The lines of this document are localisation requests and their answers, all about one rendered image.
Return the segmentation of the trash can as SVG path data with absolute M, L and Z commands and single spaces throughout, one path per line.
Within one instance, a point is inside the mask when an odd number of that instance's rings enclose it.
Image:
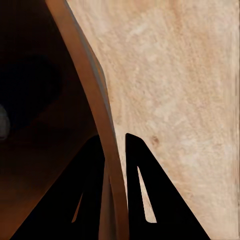
M 32 54 L 56 66 L 63 90 L 17 136 L 0 141 L 0 240 L 12 238 L 86 141 L 97 135 L 105 155 L 98 240 L 130 240 L 105 74 L 66 0 L 0 0 L 0 64 Z

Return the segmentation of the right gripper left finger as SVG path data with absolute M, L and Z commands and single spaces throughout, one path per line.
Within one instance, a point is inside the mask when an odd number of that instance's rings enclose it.
M 86 141 L 10 240 L 98 240 L 104 167 L 96 135 Z

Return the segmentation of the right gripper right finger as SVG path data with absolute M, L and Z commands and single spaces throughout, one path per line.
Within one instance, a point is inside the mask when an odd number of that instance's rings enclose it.
M 129 240 L 211 240 L 145 142 L 125 135 Z M 145 218 L 138 167 L 157 223 Z

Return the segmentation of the can of soda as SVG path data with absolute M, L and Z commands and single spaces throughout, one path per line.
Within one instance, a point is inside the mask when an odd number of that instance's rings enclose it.
M 0 64 L 0 142 L 43 112 L 61 93 L 56 68 L 42 57 Z

